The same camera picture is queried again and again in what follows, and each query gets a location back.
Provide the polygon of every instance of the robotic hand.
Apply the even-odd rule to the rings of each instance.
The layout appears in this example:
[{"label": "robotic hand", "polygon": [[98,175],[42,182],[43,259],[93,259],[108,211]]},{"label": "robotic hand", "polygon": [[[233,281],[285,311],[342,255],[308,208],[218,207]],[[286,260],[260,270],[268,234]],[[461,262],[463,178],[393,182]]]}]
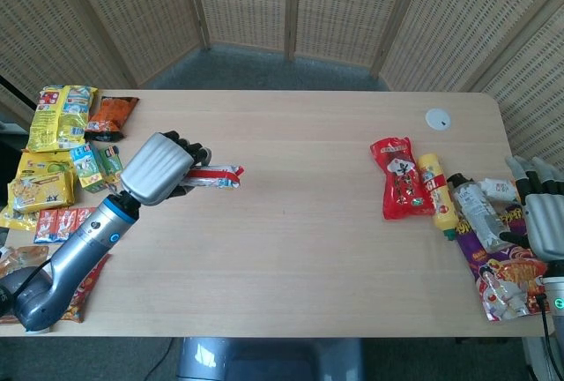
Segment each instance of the robotic hand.
[{"label": "robotic hand", "polygon": [[502,233],[500,238],[531,247],[535,255],[547,264],[543,275],[545,295],[538,296],[537,302],[542,311],[548,354],[559,379],[564,379],[558,372],[550,348],[545,315],[545,301],[548,301],[556,338],[564,351],[564,173],[539,158],[529,162],[512,156],[506,162],[516,179],[528,235]]},{"label": "robotic hand", "polygon": [[[175,131],[153,134],[122,172],[121,193],[105,198],[50,260],[0,280],[0,316],[13,311],[29,332],[50,327],[86,275],[138,220],[139,207],[187,194],[193,187],[183,186],[182,179],[211,158],[209,149],[191,145]],[[42,270],[49,263],[52,276]]]}]

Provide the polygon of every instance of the blue ring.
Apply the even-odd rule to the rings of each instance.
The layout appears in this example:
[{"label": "blue ring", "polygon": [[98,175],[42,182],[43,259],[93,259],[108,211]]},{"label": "blue ring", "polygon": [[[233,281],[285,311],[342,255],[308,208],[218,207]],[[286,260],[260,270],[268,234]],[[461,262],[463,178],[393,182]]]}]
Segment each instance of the blue ring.
[{"label": "blue ring", "polygon": [[117,216],[119,216],[121,219],[123,219],[124,221],[126,221],[128,224],[135,224],[135,220],[133,218],[131,218],[127,213],[125,213],[124,211],[122,211],[119,207],[117,207],[116,205],[114,205],[108,198],[105,198],[104,201],[102,202],[110,211],[112,211],[113,213],[115,213]]}]

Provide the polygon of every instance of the purple snack bag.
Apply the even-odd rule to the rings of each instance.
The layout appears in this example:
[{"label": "purple snack bag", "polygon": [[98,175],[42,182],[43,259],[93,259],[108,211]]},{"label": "purple snack bag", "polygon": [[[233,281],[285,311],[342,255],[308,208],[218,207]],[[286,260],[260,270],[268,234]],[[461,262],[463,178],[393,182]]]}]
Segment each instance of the purple snack bag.
[{"label": "purple snack bag", "polygon": [[[521,206],[508,207],[501,215],[501,220],[511,232],[526,233]],[[544,292],[540,278],[546,267],[531,250],[511,245],[488,253],[464,218],[456,227],[456,239],[474,275],[476,288],[490,321],[540,312],[534,297]]]}]

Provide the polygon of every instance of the snack package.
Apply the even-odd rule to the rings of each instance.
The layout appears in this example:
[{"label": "snack package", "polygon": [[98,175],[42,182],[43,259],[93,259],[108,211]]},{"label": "snack package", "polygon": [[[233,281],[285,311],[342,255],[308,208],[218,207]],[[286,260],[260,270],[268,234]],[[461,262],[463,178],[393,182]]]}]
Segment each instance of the snack package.
[{"label": "snack package", "polygon": [[241,183],[239,176],[243,167],[232,165],[214,165],[193,168],[182,180],[182,185],[189,187],[218,187],[220,189],[236,189]]},{"label": "snack package", "polygon": [[30,153],[24,151],[19,160],[16,177],[44,176],[55,172],[69,171],[76,179],[69,151]]},{"label": "snack package", "polygon": [[370,150],[386,175],[384,218],[397,220],[408,215],[433,215],[433,202],[419,178],[409,139],[383,138],[372,144]]},{"label": "snack package", "polygon": [[[523,211],[513,205],[501,215],[512,232],[523,235],[526,226]],[[490,321],[502,321],[540,312],[535,296],[545,288],[541,278],[546,265],[530,249],[510,245],[488,253],[461,217],[456,239],[476,281],[480,301]]]},{"label": "snack package", "polygon": [[8,206],[22,213],[72,205],[71,172],[15,178],[8,184]]},{"label": "snack package", "polygon": [[83,145],[88,109],[96,90],[88,86],[43,87],[27,148],[32,152],[52,152]]},{"label": "snack package", "polygon": [[6,205],[0,212],[0,227],[33,231],[38,218],[39,212],[22,213]]},{"label": "snack package", "polygon": [[95,207],[79,207],[77,211],[77,221],[74,225],[73,231],[76,231],[78,227],[96,210]]},{"label": "snack package", "polygon": [[56,240],[59,243],[66,242],[76,229],[77,210],[59,209],[56,214]]},{"label": "snack package", "polygon": [[70,156],[77,170],[80,185],[91,193],[106,188],[104,183],[104,172],[98,149],[90,143],[70,150]]},{"label": "snack package", "polygon": [[124,136],[122,127],[137,105],[137,97],[102,97],[100,110],[86,126],[85,138],[98,141],[118,141]]},{"label": "snack package", "polygon": [[0,278],[9,273],[26,266],[39,265],[45,261],[49,253],[47,246],[23,246],[13,249],[12,247],[0,248]]},{"label": "snack package", "polygon": [[[104,256],[100,260],[100,262],[88,273],[88,275],[86,275],[86,278],[84,278],[84,280],[78,286],[77,291],[74,293],[74,296],[70,301],[69,307],[64,312],[63,316],[61,317],[61,320],[74,321],[78,323],[84,321],[84,307],[86,304],[86,299],[94,289],[94,286],[96,285],[96,282],[100,277],[101,270],[106,264],[106,262],[108,261],[110,256],[111,255]],[[41,262],[45,261],[46,257],[47,256],[45,256],[41,260]],[[41,262],[34,261],[32,264],[26,264],[21,267],[23,268],[27,266],[36,266],[39,265]],[[44,270],[49,275],[51,275],[50,269],[51,269],[51,265],[47,265],[44,267]],[[0,324],[17,324],[18,322],[19,322],[18,319],[14,315],[4,315],[3,317],[0,317]]]},{"label": "snack package", "polygon": [[58,211],[56,209],[39,212],[39,220],[37,221],[35,238],[33,239],[34,243],[41,244],[56,242],[57,213]]},{"label": "snack package", "polygon": [[[72,186],[74,186],[77,176],[68,151],[45,153],[24,151],[19,160],[16,177],[44,176],[63,171],[70,171],[72,173]],[[37,225],[38,218],[39,213],[37,212],[22,213],[7,205],[0,212],[0,227],[33,231]]]},{"label": "snack package", "polygon": [[35,244],[64,243],[96,210],[95,207],[41,211],[35,229]]},{"label": "snack package", "polygon": [[120,174],[123,171],[122,161],[120,160],[116,146],[109,146],[99,151],[100,163],[104,168],[102,177],[108,184],[118,184]]},{"label": "snack package", "polygon": [[484,195],[494,202],[519,203],[519,195],[515,184],[509,180],[495,180],[492,178],[484,178],[484,181],[478,182],[479,188]]},{"label": "snack package", "polygon": [[80,283],[75,291],[72,300],[70,300],[69,308],[64,312],[63,316],[61,317],[62,321],[74,321],[78,322],[79,324],[84,322],[85,315],[84,315],[84,306],[86,299],[92,293],[94,286],[96,285],[96,281],[100,277],[100,273],[102,268],[108,261],[111,255],[104,256],[100,262],[90,271],[86,278]]}]

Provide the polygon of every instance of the yellow bottle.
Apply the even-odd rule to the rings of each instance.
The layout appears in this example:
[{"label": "yellow bottle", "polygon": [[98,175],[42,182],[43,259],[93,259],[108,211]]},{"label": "yellow bottle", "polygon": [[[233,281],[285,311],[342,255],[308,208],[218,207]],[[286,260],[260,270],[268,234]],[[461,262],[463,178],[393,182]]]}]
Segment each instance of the yellow bottle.
[{"label": "yellow bottle", "polygon": [[458,216],[450,199],[447,180],[442,172],[439,157],[434,153],[424,154],[417,160],[417,167],[425,188],[434,205],[433,223],[449,240],[456,238]]}]

